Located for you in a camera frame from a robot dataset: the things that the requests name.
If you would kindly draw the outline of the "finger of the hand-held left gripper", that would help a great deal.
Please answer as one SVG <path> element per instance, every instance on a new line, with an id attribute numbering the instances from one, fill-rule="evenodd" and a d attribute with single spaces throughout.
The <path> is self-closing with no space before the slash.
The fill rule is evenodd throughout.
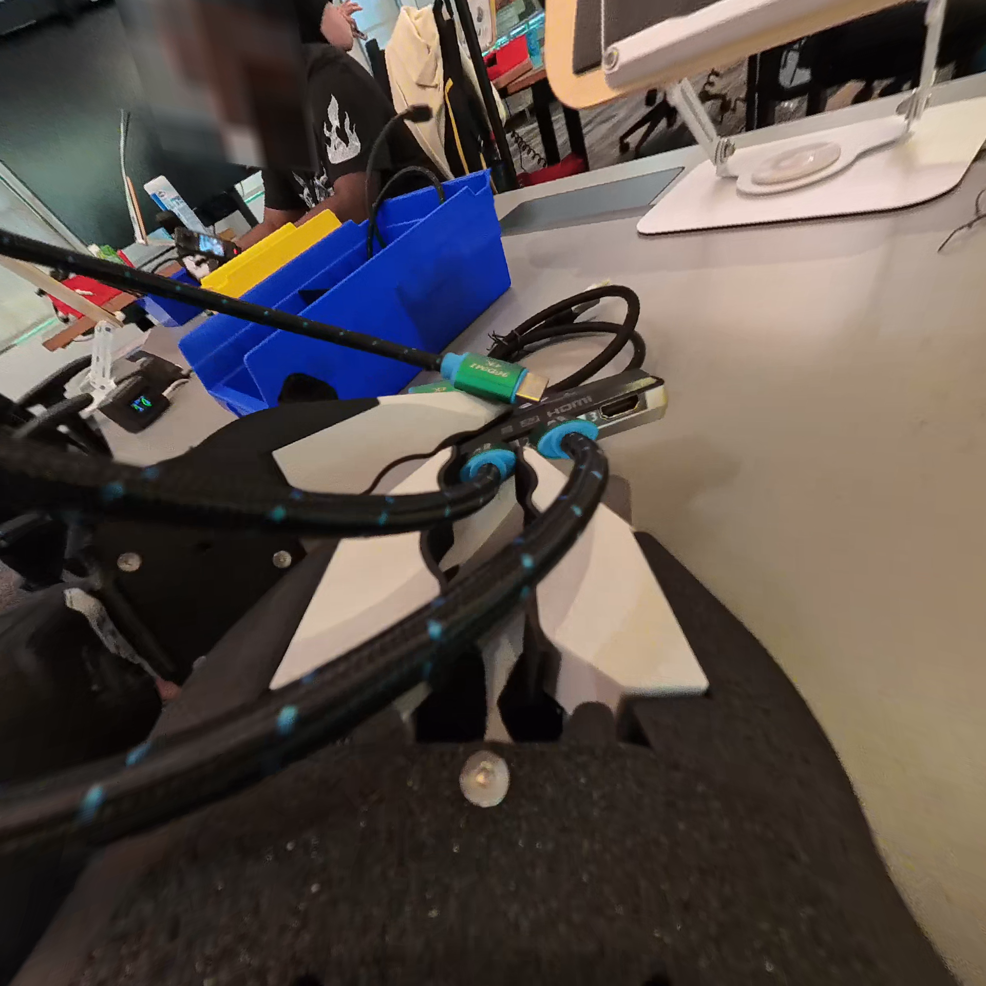
<path id="1" fill-rule="evenodd" d="M 293 487 L 320 494 L 437 491 L 452 458 L 445 441 L 479 432 L 505 405 L 459 391 L 381 397 L 376 405 L 273 453 Z"/>

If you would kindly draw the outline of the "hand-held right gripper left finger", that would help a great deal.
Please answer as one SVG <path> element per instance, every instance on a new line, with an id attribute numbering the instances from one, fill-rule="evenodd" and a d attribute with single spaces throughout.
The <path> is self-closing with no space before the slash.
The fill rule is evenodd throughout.
<path id="1" fill-rule="evenodd" d="M 445 569 L 479 560 L 487 546 L 487 510 L 432 534 L 339 542 L 269 688 L 312 678 L 325 663 L 375 637 L 439 595 Z M 417 741 L 480 741 L 487 727 L 485 667 L 469 650 L 438 684 L 421 682 L 386 709 Z"/>

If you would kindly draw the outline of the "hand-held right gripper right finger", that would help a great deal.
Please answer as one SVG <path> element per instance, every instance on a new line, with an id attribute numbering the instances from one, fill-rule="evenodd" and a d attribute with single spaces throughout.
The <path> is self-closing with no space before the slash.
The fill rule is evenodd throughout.
<path id="1" fill-rule="evenodd" d="M 548 692 L 566 713 L 585 702 L 618 713 L 631 700 L 709 688 L 636 538 L 630 506 L 627 481 L 610 476 L 585 533 L 537 587 L 541 625 L 560 656 Z"/>

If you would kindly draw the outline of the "blue plastic bin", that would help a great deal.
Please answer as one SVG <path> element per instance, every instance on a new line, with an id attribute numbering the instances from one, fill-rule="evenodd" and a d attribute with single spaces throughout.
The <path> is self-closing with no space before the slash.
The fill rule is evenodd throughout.
<path id="1" fill-rule="evenodd" d="M 309 308 L 355 273 L 366 260 L 366 226 L 343 224 L 238 300 L 310 316 Z M 206 390 L 238 416 L 277 405 L 290 376 L 325 382 L 341 397 L 372 396 L 356 384 L 370 355 L 324 341 L 211 314 L 179 341 L 179 349 Z"/>
<path id="2" fill-rule="evenodd" d="M 487 170 L 388 199 L 377 214 L 384 245 L 367 247 L 368 224 L 346 223 L 258 288 L 278 309 L 431 353 L 443 353 L 511 285 Z M 276 331 L 243 356 L 261 408 L 278 402 L 288 376 L 326 383 L 339 399 L 391 395 L 413 366 Z"/>

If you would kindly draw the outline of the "black silver video switch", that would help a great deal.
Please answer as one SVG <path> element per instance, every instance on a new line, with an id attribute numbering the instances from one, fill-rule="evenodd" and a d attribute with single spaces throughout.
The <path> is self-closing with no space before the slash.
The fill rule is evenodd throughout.
<path id="1" fill-rule="evenodd" d="M 585 433 L 600 441 L 658 422 L 669 395 L 665 382 L 636 369 L 592 381 L 537 404 L 524 404 L 506 417 L 457 444 L 462 460 L 494 448 L 536 449 L 547 431 L 566 422 L 587 425 Z"/>

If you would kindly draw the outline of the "grey desk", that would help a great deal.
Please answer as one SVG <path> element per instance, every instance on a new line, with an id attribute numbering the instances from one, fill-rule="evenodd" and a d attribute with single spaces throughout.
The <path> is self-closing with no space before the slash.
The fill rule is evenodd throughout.
<path id="1" fill-rule="evenodd" d="M 641 745 L 378 735 L 95 862 L 14 984 L 984 984 L 984 160 L 896 215 L 513 232 L 509 327 L 639 292 L 610 446 L 711 696 Z"/>

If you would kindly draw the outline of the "black device green display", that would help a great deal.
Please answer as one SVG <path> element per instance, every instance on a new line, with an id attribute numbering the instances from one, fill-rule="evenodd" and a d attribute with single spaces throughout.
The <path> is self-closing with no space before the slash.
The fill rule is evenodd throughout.
<path id="1" fill-rule="evenodd" d="M 124 432 L 135 435 L 155 424 L 170 408 L 166 390 L 171 381 L 140 370 L 124 378 L 98 411 Z"/>

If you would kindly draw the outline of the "yellow plastic bin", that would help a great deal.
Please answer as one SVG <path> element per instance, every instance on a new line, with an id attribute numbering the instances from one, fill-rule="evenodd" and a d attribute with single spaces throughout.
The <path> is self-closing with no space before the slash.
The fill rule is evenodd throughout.
<path id="1" fill-rule="evenodd" d="M 330 211 L 319 213 L 301 226 L 287 223 L 208 274 L 200 286 L 239 299 L 341 226 Z"/>

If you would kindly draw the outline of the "cream hooded jacket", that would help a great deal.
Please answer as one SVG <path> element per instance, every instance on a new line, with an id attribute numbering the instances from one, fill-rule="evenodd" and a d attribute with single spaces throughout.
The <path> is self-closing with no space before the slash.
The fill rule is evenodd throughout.
<path id="1" fill-rule="evenodd" d="M 385 60 L 391 101 L 402 112 L 424 105 L 430 118 L 405 121 L 426 157 L 443 179 L 457 179 L 449 170 L 444 152 L 444 122 L 440 116 L 442 81 L 439 38 L 432 5 L 401 8 L 393 25 Z"/>

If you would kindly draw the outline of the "black tripod pole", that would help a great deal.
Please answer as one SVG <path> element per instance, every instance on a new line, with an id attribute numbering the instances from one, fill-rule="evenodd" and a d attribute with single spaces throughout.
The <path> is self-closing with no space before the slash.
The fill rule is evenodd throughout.
<path id="1" fill-rule="evenodd" d="M 441 59 L 440 116 L 444 152 L 455 178 L 489 172 L 493 191 L 518 187 L 508 146 L 503 106 L 495 92 L 480 44 L 481 16 L 488 2 L 436 1 L 432 5 Z"/>

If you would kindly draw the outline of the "black board on white stand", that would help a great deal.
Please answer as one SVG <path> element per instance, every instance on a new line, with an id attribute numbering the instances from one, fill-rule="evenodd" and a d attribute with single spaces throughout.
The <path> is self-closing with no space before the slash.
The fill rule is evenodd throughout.
<path id="1" fill-rule="evenodd" d="M 544 66 L 571 108 L 663 91 L 704 154 L 638 221 L 641 237 L 900 211 L 956 188 L 984 143 L 984 98 L 929 108 L 946 2 L 923 2 L 917 84 L 905 108 L 887 116 L 737 146 L 718 133 L 691 85 L 700 69 L 894 5 L 545 2 Z"/>

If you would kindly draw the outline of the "black thread tangle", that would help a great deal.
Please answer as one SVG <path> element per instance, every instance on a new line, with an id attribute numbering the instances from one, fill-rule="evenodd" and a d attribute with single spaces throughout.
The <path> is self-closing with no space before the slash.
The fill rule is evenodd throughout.
<path id="1" fill-rule="evenodd" d="M 981 189 L 975 198 L 973 213 L 969 219 L 951 230 L 939 244 L 936 253 L 942 254 L 956 238 L 960 238 L 973 231 L 977 226 L 985 222 L 985 188 Z"/>

